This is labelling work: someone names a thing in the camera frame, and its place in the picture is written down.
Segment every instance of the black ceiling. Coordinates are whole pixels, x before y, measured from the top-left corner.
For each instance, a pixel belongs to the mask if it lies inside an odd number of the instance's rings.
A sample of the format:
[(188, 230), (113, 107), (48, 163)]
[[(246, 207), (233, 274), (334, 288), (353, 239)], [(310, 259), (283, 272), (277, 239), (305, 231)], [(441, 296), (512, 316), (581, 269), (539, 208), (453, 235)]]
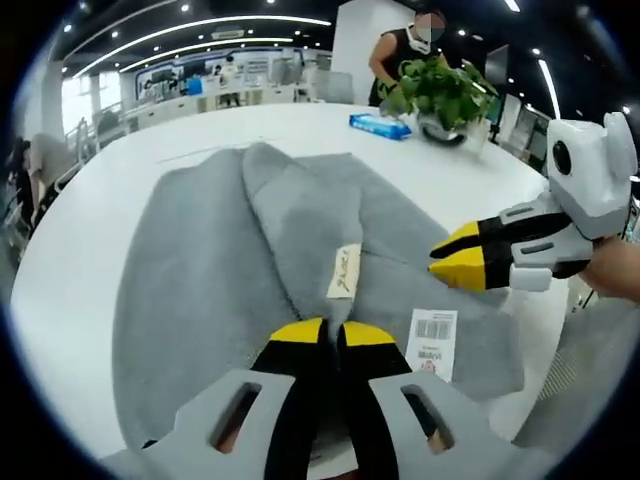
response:
[[(447, 18), (447, 33), (441, 46), (450, 63), (458, 65), (460, 59), (465, 58), (482, 67), (487, 52), (508, 44), (508, 73), (515, 83), (507, 85), (506, 90), (514, 95), (524, 93), (525, 102), (553, 116), (551, 99), (537, 64), (538, 57), (531, 51), (539, 48), (542, 58), (549, 64), (563, 117), (580, 118), (576, 113), (576, 110), (580, 110), (585, 119), (598, 121), (605, 111), (632, 103), (630, 78), (637, 78), (640, 73), (640, 56), (633, 56), (635, 32), (628, 18), (637, 18), (637, 13), (640, 13), (630, 11), (638, 9), (634, 6), (637, 2), (581, 2), (593, 8), (603, 28), (612, 34), (612, 48), (607, 55), (594, 44), (593, 35), (585, 36), (584, 28), (578, 28), (576, 22), (571, 20), (575, 17), (575, 1), (516, 1), (521, 8), (519, 14), (511, 12), (503, 0), (439, 2)], [(181, 10), (185, 3), (190, 6), (187, 12)], [(346, 3), (345, 0), (275, 0), (273, 4), (268, 4), (266, 0), (86, 0), (89, 11), (78, 7), (65, 19), (65, 24), (70, 23), (73, 28), (68, 33), (60, 33), (54, 56), (59, 60), (64, 59), (68, 67), (67, 75), (73, 75), (105, 53), (144, 35), (206, 18), (252, 14), (327, 20), (332, 23), (331, 27), (275, 21), (243, 22), (242, 27), (245, 30), (254, 29), (254, 36), (293, 38), (294, 46), (313, 47), (319, 42), (322, 49), (331, 50), (333, 25), (342, 3)], [(418, 4), (419, 0), (400, 0), (400, 3), (411, 7)], [(145, 8), (149, 10), (134, 15)], [(130, 15), (134, 16), (113, 26)], [(113, 70), (115, 62), (125, 66), (150, 57), (154, 55), (153, 48), (156, 45), (167, 51), (209, 41), (215, 28), (214, 25), (194, 27), (149, 40), (97, 65), (91, 73)], [(461, 28), (468, 32), (464, 37), (456, 33)], [(104, 29), (103, 33), (90, 40)], [(112, 38), (113, 30), (118, 31), (117, 38)], [(293, 35), (295, 30), (301, 30), (302, 35)], [(198, 39), (201, 34), (205, 36), (204, 40)], [(483, 40), (474, 39), (474, 34), (480, 35)], [(612, 59), (615, 54), (622, 59), (617, 64)]]

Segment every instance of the white table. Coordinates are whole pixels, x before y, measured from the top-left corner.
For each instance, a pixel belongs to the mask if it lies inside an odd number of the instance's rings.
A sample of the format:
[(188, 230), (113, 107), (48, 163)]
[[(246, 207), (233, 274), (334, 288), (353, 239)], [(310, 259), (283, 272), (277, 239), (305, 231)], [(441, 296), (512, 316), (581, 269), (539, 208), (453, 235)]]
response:
[[(490, 143), (472, 158), (419, 138), (395, 142), (351, 129), (348, 115), (363, 111), (283, 104), (181, 118), (111, 143), (67, 186), (28, 246), (12, 308), (32, 378), (80, 445), (98, 458), (125, 446), (111, 377), (116, 293), (138, 220), (165, 172), (255, 141), (294, 157), (352, 152), (449, 231), (531, 200), (546, 184)], [(515, 437), (542, 389), (567, 294), (566, 282), (554, 281), (545, 293), (512, 292), (507, 301), (520, 324), (525, 388), (483, 405), (506, 439)]]

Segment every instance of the tissue box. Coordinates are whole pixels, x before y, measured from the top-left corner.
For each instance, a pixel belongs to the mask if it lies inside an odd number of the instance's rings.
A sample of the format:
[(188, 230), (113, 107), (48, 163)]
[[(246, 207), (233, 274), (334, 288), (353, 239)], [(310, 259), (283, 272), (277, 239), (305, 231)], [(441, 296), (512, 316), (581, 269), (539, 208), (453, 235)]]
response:
[(392, 140), (403, 140), (411, 135), (411, 129), (400, 120), (382, 118), (370, 113), (350, 115), (349, 125)]

